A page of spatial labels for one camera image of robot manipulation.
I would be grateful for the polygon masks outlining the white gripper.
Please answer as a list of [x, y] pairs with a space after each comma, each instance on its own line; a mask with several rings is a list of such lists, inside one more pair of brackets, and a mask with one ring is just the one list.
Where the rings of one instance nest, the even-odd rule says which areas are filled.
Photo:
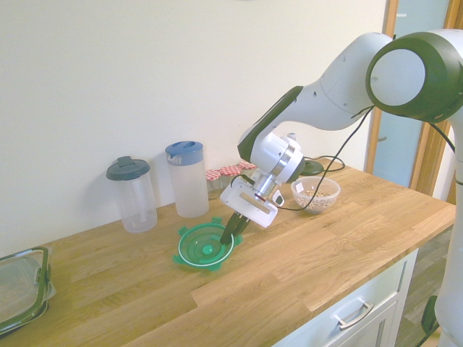
[[223, 245], [232, 242], [232, 235], [236, 230], [238, 234], [241, 234], [250, 220], [267, 228], [278, 213], [276, 206], [257, 197], [253, 187], [243, 179], [235, 179], [225, 188], [220, 200], [236, 212], [230, 217], [220, 238]]

